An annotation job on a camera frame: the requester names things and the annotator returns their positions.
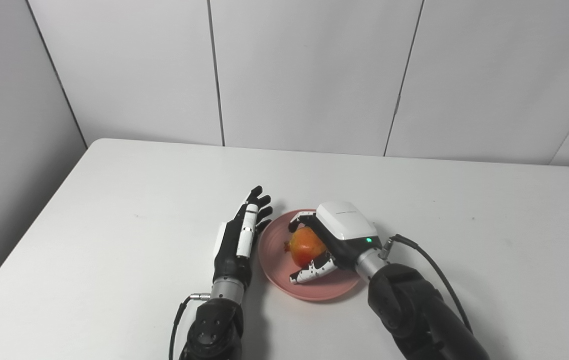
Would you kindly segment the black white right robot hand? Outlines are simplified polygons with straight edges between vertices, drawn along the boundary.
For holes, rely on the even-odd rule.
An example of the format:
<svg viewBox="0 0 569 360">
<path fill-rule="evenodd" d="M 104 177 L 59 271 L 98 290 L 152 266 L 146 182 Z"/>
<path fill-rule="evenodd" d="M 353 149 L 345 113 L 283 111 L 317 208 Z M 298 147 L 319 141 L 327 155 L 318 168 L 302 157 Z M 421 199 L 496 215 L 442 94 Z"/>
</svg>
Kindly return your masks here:
<svg viewBox="0 0 569 360">
<path fill-rule="evenodd" d="M 373 223 L 346 201 L 324 202 L 315 210 L 302 210 L 289 221 L 287 229 L 310 229 L 326 246 L 326 251 L 307 260 L 289 276 L 292 284 L 303 284 L 340 269 L 356 272 L 370 282 L 387 265 L 382 244 Z"/>
</svg>

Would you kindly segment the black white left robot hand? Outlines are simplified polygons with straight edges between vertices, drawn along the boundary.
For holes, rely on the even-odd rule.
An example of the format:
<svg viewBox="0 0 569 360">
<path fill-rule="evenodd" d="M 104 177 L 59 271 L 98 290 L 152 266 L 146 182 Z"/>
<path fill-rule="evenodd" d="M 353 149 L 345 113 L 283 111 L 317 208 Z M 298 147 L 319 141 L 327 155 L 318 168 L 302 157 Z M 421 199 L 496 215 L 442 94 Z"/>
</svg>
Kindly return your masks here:
<svg viewBox="0 0 569 360">
<path fill-rule="evenodd" d="M 251 189 L 232 219 L 224 224 L 222 241 L 214 257 L 212 280 L 236 280 L 246 291 L 251 284 L 251 254 L 257 239 L 271 223 L 271 196 L 263 187 Z"/>
</svg>

